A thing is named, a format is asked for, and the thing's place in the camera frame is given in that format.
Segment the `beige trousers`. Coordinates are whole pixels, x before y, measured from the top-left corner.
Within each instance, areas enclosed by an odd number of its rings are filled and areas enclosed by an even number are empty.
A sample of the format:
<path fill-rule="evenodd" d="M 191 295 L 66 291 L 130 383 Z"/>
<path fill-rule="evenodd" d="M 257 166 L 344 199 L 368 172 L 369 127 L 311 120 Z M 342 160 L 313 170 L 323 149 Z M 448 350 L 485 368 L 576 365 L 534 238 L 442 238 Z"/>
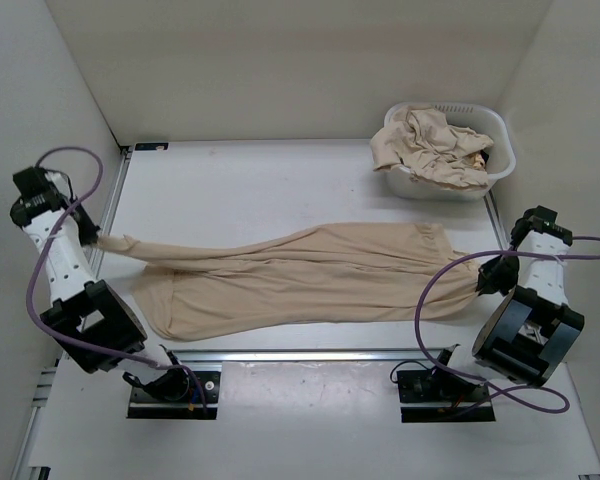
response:
<path fill-rule="evenodd" d="M 476 297 L 479 265 L 438 224 L 333 223 L 217 249 L 103 236 L 144 263 L 132 295 L 152 330 L 198 341 L 278 325 L 424 320 Z"/>

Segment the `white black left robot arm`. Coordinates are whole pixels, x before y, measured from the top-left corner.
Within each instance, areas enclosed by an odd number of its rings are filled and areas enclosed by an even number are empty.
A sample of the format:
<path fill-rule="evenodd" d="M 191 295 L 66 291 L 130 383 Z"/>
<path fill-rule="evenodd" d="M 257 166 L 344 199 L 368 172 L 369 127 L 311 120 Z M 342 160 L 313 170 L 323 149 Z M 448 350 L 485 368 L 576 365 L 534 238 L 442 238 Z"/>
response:
<path fill-rule="evenodd" d="M 133 310 L 89 266 L 83 248 L 96 243 L 99 227 L 79 206 L 52 231 L 75 199 L 68 176 L 33 166 L 15 173 L 13 181 L 19 197 L 10 210 L 12 222 L 39 252 L 50 246 L 44 259 L 50 307 L 39 314 L 41 322 L 94 346 L 58 342 L 83 371 L 120 370 L 129 385 L 159 401 L 183 401 L 194 387 L 191 376 L 166 349 L 145 344 L 146 331 Z M 170 366 L 157 370 L 155 364 Z"/>

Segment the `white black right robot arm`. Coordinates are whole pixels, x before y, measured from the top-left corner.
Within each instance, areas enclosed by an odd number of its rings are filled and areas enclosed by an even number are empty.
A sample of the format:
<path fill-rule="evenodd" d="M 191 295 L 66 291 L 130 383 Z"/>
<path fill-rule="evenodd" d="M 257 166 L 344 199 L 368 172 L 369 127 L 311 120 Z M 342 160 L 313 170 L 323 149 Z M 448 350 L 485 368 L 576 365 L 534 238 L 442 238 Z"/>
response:
<path fill-rule="evenodd" d="M 503 301 L 480 330 L 472 355 L 509 380 L 542 387 L 584 328 L 569 306 L 564 267 L 557 260 L 573 243 L 570 230 L 543 206 L 525 211 L 511 231 L 510 254 L 479 267 L 476 292 Z"/>

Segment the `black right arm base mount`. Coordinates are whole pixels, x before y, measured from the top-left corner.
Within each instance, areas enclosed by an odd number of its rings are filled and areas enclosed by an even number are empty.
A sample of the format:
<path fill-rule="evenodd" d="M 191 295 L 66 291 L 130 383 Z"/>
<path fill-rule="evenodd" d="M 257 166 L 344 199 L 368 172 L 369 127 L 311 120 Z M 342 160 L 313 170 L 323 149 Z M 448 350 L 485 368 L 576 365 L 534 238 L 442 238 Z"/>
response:
<path fill-rule="evenodd" d="M 389 380 L 397 387 L 402 423 L 494 422 L 487 387 L 471 383 L 431 362 L 404 360 Z"/>

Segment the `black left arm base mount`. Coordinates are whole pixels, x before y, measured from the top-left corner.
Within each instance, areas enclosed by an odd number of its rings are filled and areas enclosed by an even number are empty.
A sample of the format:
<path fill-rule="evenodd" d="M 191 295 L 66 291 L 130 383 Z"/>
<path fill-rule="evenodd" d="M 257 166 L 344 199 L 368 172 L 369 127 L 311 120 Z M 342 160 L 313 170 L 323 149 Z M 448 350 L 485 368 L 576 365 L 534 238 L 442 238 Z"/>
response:
<path fill-rule="evenodd" d="M 140 387 L 132 386 L 126 417 L 134 420 L 199 420 L 217 418 L 221 392 L 222 367 L 203 364 L 194 373 L 202 389 L 190 380 L 174 400 L 157 399 Z"/>

